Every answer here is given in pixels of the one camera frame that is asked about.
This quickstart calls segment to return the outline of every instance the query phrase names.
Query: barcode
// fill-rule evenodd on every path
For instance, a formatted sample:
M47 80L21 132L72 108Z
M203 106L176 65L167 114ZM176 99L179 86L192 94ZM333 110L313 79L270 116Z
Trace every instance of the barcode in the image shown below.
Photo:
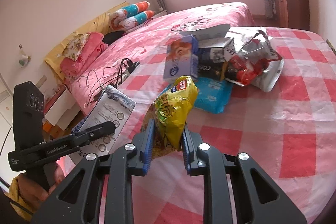
M212 60L214 63L224 62L223 49L212 50Z
M266 44L268 46L269 54L272 58L278 58L277 52L272 48L270 41L267 39Z

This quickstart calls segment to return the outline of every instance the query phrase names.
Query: red and silver package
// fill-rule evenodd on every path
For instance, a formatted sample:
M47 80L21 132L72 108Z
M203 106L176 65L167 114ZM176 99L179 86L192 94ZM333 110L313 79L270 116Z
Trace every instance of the red and silver package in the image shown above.
M270 91L283 68L283 59L271 46L267 35L259 30L228 62L226 80L245 86L249 84L260 87L263 91ZM272 75L263 75L262 79L256 79L264 73L271 72Z

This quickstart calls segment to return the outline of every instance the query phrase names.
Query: wooden floor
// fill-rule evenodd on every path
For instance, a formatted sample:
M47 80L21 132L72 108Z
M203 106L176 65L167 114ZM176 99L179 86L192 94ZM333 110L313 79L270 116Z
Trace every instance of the wooden floor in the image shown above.
M255 25L260 27L280 27L276 19L253 17Z

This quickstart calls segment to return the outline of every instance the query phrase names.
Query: blue plastic package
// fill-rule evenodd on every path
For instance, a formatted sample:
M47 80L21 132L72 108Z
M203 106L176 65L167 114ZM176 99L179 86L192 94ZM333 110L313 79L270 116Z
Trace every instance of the blue plastic package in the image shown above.
M225 80L219 82L210 78L199 77L195 85L198 89L198 96L194 107L214 114L224 111L224 107L231 96L232 83Z

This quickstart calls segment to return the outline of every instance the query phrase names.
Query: yellow sleeve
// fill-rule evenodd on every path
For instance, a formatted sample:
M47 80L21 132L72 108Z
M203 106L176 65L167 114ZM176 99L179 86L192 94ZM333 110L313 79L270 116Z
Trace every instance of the yellow sleeve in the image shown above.
M11 198L12 200L14 200L15 202L19 203L21 206L25 207L28 211L35 213L36 210L34 210L27 203L25 203L22 197L20 197L19 184L17 182L17 177L12 180L12 184L10 185L9 193L7 194L7 196ZM25 211L21 210L19 207L13 204L12 206L19 216L21 216L27 221L31 220L32 216L29 213L26 213Z

